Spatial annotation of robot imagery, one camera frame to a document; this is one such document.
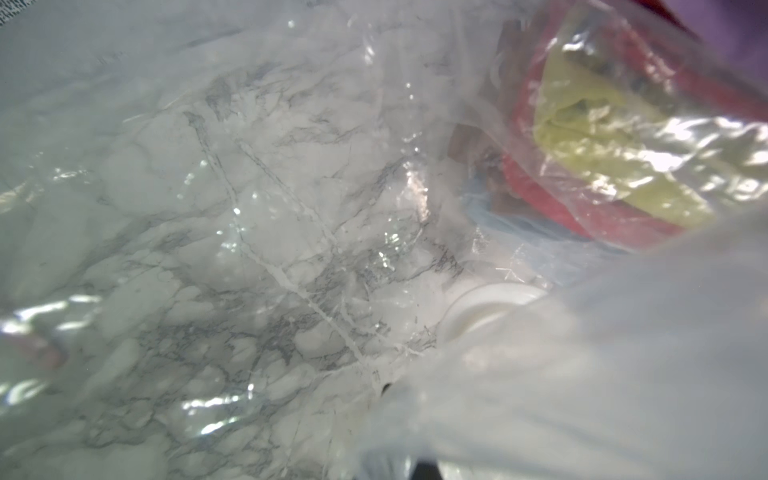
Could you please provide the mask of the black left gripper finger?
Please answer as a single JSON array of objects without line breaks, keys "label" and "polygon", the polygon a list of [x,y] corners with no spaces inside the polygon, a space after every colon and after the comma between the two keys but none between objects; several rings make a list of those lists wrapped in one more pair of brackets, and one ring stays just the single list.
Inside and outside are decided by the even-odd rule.
[{"label": "black left gripper finger", "polygon": [[418,462],[410,476],[411,480],[443,480],[439,465],[434,462]]}]

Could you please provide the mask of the clear plastic vacuum bag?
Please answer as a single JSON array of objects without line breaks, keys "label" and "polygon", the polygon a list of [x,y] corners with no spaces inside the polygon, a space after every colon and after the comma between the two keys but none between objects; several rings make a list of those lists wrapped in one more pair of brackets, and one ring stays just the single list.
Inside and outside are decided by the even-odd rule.
[{"label": "clear plastic vacuum bag", "polygon": [[544,2],[3,2],[2,477],[765,478],[767,197],[567,285],[464,212]]}]

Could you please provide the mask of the yellow garment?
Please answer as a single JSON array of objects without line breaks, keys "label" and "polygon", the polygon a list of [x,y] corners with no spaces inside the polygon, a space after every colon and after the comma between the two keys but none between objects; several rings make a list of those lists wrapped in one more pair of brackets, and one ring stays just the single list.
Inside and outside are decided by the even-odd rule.
[{"label": "yellow garment", "polygon": [[576,37],[549,44],[532,127],[553,161],[680,227],[767,197],[767,122],[677,92]]}]

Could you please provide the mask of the red garment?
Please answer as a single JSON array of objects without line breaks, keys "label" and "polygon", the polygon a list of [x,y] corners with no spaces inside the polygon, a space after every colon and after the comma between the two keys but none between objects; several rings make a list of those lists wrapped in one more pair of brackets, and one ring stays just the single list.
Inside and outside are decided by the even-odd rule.
[{"label": "red garment", "polygon": [[760,115],[767,95],[713,59],[658,1],[546,1],[525,23],[507,22],[492,79],[509,125],[503,175],[510,189],[570,231],[625,250],[645,249],[687,230],[623,200],[611,200],[553,161],[532,133],[544,64],[553,40],[579,37],[608,60],[666,81],[677,92]]}]

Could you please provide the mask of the purple garment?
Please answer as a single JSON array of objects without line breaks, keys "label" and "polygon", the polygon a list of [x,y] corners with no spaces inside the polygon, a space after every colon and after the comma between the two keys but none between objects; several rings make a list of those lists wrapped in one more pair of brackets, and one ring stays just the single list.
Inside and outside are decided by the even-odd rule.
[{"label": "purple garment", "polygon": [[767,0],[667,0],[663,4],[736,70],[767,82]]}]

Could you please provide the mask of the light blue trousers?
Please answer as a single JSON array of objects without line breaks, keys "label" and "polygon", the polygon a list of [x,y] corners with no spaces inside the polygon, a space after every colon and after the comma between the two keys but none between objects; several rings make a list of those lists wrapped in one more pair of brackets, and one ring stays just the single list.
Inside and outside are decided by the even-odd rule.
[{"label": "light blue trousers", "polygon": [[509,213],[493,212],[493,192],[482,177],[468,181],[461,196],[464,212],[484,237],[554,284],[574,283],[623,254],[570,232],[520,199],[508,200]]}]

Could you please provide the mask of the white vacuum bag valve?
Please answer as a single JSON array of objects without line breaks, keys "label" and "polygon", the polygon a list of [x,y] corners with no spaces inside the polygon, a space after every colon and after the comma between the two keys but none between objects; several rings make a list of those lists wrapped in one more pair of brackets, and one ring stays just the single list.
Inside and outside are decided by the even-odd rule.
[{"label": "white vacuum bag valve", "polygon": [[467,291],[445,311],[437,325],[436,343],[448,344],[546,294],[541,288],[519,283],[492,283]]}]

